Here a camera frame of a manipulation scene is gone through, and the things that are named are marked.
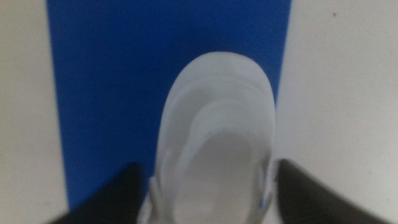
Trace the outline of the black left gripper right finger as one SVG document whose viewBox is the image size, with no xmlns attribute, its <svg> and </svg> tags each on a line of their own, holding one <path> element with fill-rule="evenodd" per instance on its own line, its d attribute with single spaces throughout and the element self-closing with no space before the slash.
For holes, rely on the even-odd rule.
<svg viewBox="0 0 398 224">
<path fill-rule="evenodd" d="M 392 223 L 392 164 L 280 159 L 277 206 L 283 223 Z"/>
</svg>

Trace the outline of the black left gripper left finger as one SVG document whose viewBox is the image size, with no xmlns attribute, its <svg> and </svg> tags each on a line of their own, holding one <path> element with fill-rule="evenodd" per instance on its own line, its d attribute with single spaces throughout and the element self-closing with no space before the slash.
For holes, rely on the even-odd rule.
<svg viewBox="0 0 398 224">
<path fill-rule="evenodd" d="M 88 200 L 50 224 L 133 224 L 142 205 L 142 169 L 130 163 Z"/>
</svg>

